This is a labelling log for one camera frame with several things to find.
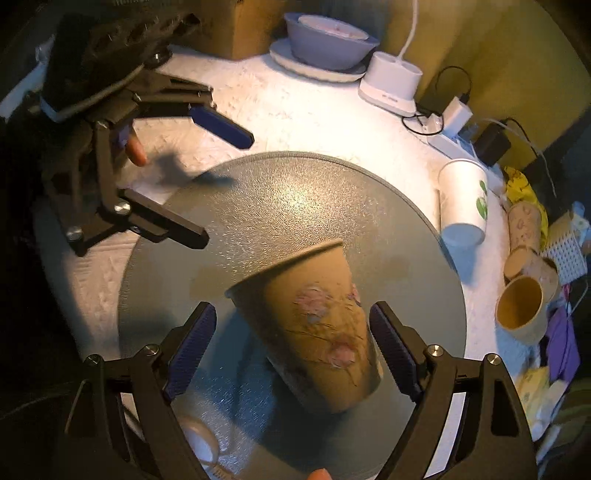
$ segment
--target brown box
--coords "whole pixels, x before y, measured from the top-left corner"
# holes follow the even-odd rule
[[[187,7],[200,25],[175,43],[228,60],[269,51],[287,36],[286,12],[313,12],[314,0],[194,0]]]

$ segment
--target yellow bag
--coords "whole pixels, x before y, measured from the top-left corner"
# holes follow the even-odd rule
[[[505,167],[505,172],[509,176],[509,180],[507,180],[507,198],[509,201],[513,205],[518,202],[533,203],[539,208],[542,214],[541,249],[543,250],[548,240],[548,213],[546,213],[546,209],[538,201],[538,197],[535,195],[534,189],[525,175],[513,167]]]

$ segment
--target white tablecloth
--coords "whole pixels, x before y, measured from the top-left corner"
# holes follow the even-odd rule
[[[390,182],[439,229],[437,173],[449,159],[406,131],[398,117],[360,99],[357,83],[303,79],[274,64],[268,55],[231,62],[182,49],[162,70],[212,85],[218,110],[254,133],[256,142],[249,153],[311,151],[350,161]],[[189,119],[136,121],[135,128],[151,164],[143,169],[127,165],[123,183],[160,203],[192,177],[244,155]],[[484,243],[469,251],[451,250],[466,302],[465,356],[480,360],[497,352],[516,376],[529,351],[495,326],[495,303],[503,288],[502,265],[509,245],[501,204],[492,193],[488,201]],[[117,358],[119,288],[138,236],[119,233],[78,258],[59,232],[47,202],[39,202],[35,214],[47,277],[80,356],[99,353],[106,359]],[[461,395],[454,397],[430,474],[446,464],[462,402]]]

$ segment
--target screw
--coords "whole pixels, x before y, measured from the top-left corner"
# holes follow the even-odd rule
[[[443,347],[439,345],[429,345],[427,347],[427,353],[431,356],[442,356],[443,355]]]
[[[158,345],[156,345],[155,343],[150,343],[150,344],[146,345],[144,348],[142,348],[142,351],[145,356],[154,356],[158,353],[159,350],[160,350],[160,347]]]
[[[93,353],[92,355],[86,357],[85,362],[87,364],[98,365],[98,363],[100,362],[100,355],[98,355],[97,353]]]
[[[491,365],[499,365],[501,363],[501,357],[498,356],[496,353],[489,353],[486,356],[486,360],[491,364]]]
[[[79,226],[71,226],[66,231],[66,238],[69,242],[76,242],[82,238],[82,228]]]
[[[117,215],[129,215],[131,213],[131,205],[127,202],[119,202],[114,209]]]

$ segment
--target gray placemat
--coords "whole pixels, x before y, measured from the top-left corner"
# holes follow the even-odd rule
[[[206,422],[220,441],[221,464],[244,480],[300,480],[316,468],[327,468],[335,480],[377,473],[413,410],[389,372],[357,407],[314,417],[287,390],[223,292],[285,255],[340,237],[366,312],[386,300],[427,343],[461,356],[462,286],[428,220],[371,173],[310,153],[224,163],[167,205],[205,226],[210,244],[193,251],[173,241],[138,242],[121,287],[122,354],[159,342],[199,301],[209,301],[217,331],[173,407]]]

